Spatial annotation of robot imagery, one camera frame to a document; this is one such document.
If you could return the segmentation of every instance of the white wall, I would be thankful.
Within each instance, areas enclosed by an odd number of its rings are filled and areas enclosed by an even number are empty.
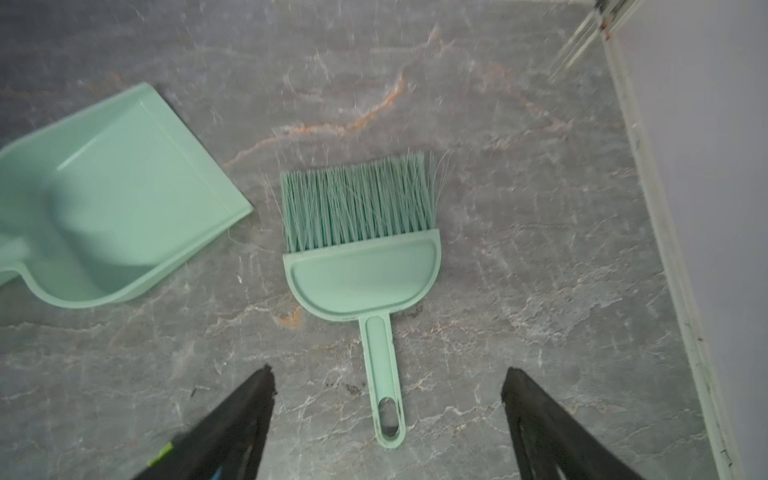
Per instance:
[[[618,31],[746,478],[768,478],[768,0],[645,0]]]

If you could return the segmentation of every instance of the dustpan lip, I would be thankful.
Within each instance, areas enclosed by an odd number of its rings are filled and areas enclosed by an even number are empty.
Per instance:
[[[27,268],[24,262],[16,262],[8,266],[4,266],[0,269],[0,273],[5,271],[12,271],[12,272],[18,273],[18,275],[24,280],[24,283],[27,284],[27,288],[29,288],[36,297],[38,297],[40,300],[43,300],[46,303],[50,303],[53,306],[59,306],[61,308],[70,308],[70,309],[93,308],[95,306],[101,306],[107,303],[116,303],[124,300],[130,300],[131,298],[139,296],[142,293],[149,290],[152,286],[156,285],[157,282],[162,280],[162,278],[165,278],[165,276],[167,275],[165,274],[159,279],[154,279],[154,277],[156,277],[159,273],[163,272],[168,268],[171,268],[177,263],[183,263],[184,261],[188,260],[198,250],[205,247],[211,241],[219,237],[219,235],[221,235],[223,230],[226,230],[227,228],[231,227],[232,225],[234,225],[235,223],[237,223],[238,221],[242,220],[244,217],[249,215],[253,211],[253,207],[247,202],[244,202],[244,203],[245,203],[244,208],[237,211],[236,213],[233,213],[225,221],[217,224],[214,227],[211,227],[207,231],[207,233],[198,237],[199,240],[191,243],[188,247],[184,248],[179,253],[174,254],[172,257],[168,257],[164,262],[159,263],[154,268],[147,271],[144,275],[139,276],[136,280],[130,282],[128,285],[124,286],[123,288],[113,293],[109,293],[108,295],[99,296],[98,298],[95,298],[95,299],[63,300],[57,296],[52,295],[40,285],[40,283],[35,279],[35,275],[32,274],[32,272],[29,270],[29,268]]]

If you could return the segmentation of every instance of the dirt spot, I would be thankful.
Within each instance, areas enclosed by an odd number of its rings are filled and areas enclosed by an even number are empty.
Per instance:
[[[360,390],[360,387],[356,385],[350,385],[349,383],[343,383],[344,388],[347,392],[349,392],[350,395],[358,396],[362,395],[362,390]]]
[[[413,310],[406,310],[405,312],[400,313],[400,316],[403,316],[405,318],[414,319],[424,310],[424,305],[421,303],[417,305]]]
[[[290,315],[278,316],[277,321],[288,329],[298,329],[301,326],[301,307],[296,305],[296,308],[293,309]]]

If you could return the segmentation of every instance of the brush handle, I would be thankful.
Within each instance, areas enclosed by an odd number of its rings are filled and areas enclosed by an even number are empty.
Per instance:
[[[392,324],[388,313],[377,313],[359,318],[362,356],[366,359],[368,392],[371,397],[373,428],[376,440],[388,449],[400,445],[406,437],[406,417],[402,409],[400,379],[397,375],[395,346],[392,343]],[[387,408],[397,415],[397,430],[394,425],[383,425],[379,407]]]

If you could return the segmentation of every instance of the handle hole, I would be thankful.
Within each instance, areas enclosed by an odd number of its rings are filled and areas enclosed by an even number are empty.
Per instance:
[[[400,426],[397,404],[394,399],[386,397],[379,402],[379,421],[382,423],[384,436],[394,437],[397,435]]]

